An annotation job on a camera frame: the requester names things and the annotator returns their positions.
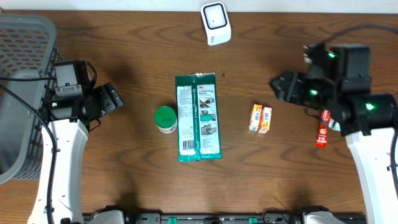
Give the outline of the orange tissue pack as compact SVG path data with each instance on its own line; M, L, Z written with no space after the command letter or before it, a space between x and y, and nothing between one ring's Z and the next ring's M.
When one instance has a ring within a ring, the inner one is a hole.
M264 107L261 112L258 133L266 134L271 126L272 108Z
M262 112L262 105L254 104L254 106L252 107L250 120L249 120L250 131L258 130L261 112Z

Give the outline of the mint green wipes pack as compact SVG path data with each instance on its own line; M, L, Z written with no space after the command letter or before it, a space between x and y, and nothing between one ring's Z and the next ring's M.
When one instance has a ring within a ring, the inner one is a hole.
M338 131L338 132L341 131L340 124L339 124L337 121L335 121L334 119L332 119L332 118L331 118L330 121L329 121L328 127L329 127L331 130L333 130L333 131Z

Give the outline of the red adhesive tube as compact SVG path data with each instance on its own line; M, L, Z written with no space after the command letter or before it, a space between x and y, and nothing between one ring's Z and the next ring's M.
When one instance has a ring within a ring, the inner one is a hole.
M316 147L327 146L329 122L330 122L330 112L328 110L323 110L320 116L320 126L318 129L317 140L315 142Z

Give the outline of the green-lidded small jar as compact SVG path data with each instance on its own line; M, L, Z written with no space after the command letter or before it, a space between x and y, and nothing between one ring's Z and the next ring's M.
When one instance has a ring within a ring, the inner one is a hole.
M170 134L177 129L177 115L173 108L169 106L159 107L154 115L158 129L164 134Z

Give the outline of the green 3M adhesive package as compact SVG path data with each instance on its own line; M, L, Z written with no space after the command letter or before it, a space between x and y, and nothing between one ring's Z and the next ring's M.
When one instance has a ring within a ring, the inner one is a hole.
M215 73L175 77L178 161L222 158Z

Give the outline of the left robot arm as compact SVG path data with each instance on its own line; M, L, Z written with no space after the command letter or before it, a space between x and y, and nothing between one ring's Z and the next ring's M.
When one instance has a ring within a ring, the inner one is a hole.
M122 107L112 83L87 92L63 86L44 108L39 189L29 223L84 223L81 170L90 123Z

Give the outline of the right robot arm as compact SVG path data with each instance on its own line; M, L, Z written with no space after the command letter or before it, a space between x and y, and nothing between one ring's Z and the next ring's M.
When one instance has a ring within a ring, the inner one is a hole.
M313 78L286 71L270 86L281 101L331 113L358 171L366 221L397 223L397 102L372 94L370 83L360 74Z

